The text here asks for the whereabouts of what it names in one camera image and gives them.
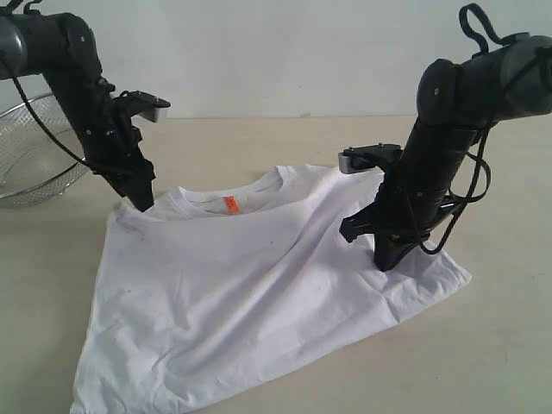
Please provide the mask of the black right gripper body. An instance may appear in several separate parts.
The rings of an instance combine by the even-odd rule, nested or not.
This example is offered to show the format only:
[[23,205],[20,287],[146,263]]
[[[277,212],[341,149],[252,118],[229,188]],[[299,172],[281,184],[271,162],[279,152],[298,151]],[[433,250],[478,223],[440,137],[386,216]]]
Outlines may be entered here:
[[377,246],[417,246],[457,213],[457,199],[445,190],[416,190],[388,172],[366,207],[366,232]]

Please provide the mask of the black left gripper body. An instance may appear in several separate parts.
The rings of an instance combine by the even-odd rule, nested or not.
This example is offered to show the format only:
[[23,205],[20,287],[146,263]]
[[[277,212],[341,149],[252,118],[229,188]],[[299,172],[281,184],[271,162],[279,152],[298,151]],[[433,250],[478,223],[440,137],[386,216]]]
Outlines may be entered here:
[[112,107],[85,126],[85,158],[114,190],[150,190],[154,168],[140,141],[141,132],[128,114]]

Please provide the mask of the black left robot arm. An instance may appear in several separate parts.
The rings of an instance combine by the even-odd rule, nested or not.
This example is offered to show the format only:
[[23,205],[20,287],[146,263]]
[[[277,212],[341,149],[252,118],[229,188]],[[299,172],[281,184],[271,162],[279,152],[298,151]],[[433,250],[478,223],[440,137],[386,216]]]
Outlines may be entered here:
[[1,78],[17,83],[29,75],[47,82],[82,147],[74,159],[111,185],[140,211],[154,203],[154,166],[140,148],[141,132],[132,116],[155,122],[164,99],[142,91],[111,94],[103,76],[95,37],[74,14],[45,16],[31,2],[1,8]]

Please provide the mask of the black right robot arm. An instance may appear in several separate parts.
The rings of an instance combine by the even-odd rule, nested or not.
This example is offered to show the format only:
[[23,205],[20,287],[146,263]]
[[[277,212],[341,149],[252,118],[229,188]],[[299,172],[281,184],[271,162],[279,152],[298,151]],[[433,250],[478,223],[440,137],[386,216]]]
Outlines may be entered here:
[[460,65],[436,60],[417,91],[417,120],[401,147],[378,144],[339,153],[345,174],[378,167],[384,173],[374,201],[342,220],[347,242],[373,235],[373,261],[393,269],[412,249],[423,247],[431,231],[448,219],[455,224],[468,204],[479,201],[475,184],[465,196],[451,185],[469,148],[476,174],[489,174],[483,159],[486,139],[499,122],[551,111],[551,39],[518,34],[512,44]]

